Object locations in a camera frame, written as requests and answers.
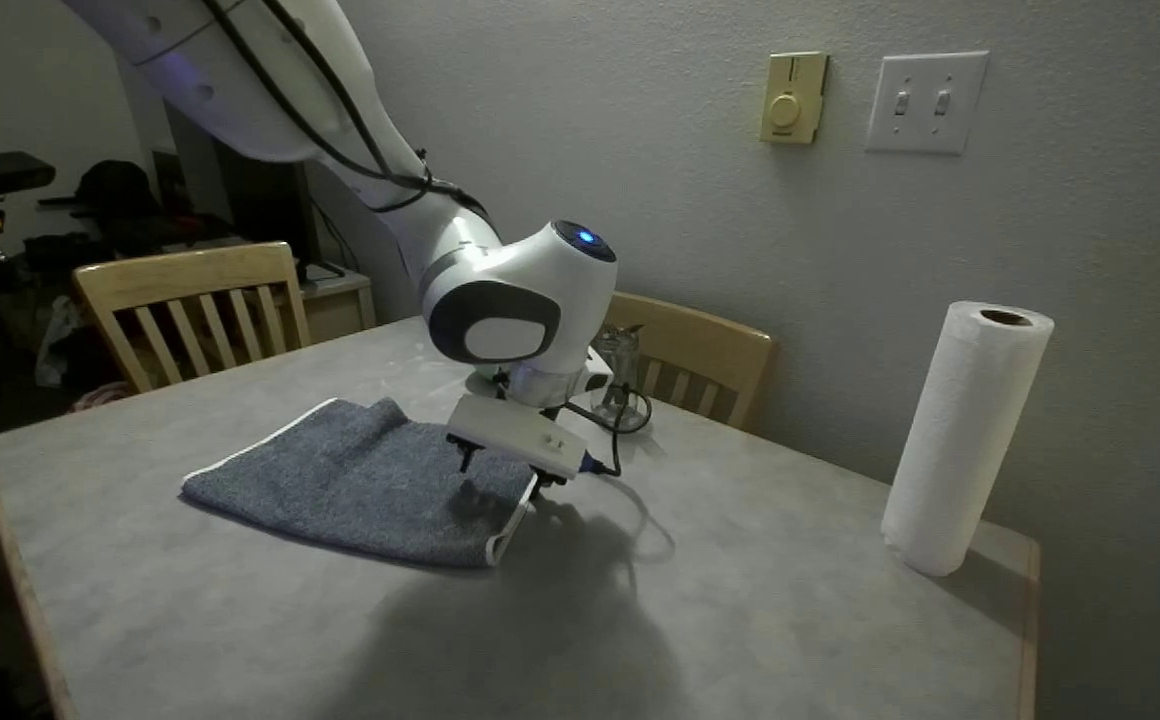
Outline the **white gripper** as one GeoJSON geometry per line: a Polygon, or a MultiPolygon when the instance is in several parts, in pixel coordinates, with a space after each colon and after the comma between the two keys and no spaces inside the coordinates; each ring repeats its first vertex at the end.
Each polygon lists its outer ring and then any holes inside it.
{"type": "Polygon", "coordinates": [[[500,562],[509,556],[517,527],[537,512],[537,496],[554,481],[572,481],[598,468],[598,454],[572,429],[555,423],[532,404],[500,400],[493,392],[463,392],[449,417],[449,431],[460,450],[460,473],[471,468],[480,448],[509,450],[537,468],[537,475],[514,500],[509,521],[487,536],[487,562],[500,562]]]}

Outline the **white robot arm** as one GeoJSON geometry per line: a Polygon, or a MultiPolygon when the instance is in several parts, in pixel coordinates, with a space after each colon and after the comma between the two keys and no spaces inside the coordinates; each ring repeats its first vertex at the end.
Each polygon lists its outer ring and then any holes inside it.
{"type": "Polygon", "coordinates": [[[449,420],[322,400],[181,481],[181,500],[314,549],[487,566],[587,468],[555,411],[607,378],[615,250],[577,221],[493,228],[393,123],[339,0],[66,0],[171,106],[248,159],[331,170],[395,238],[428,340],[467,367],[449,420]]]}

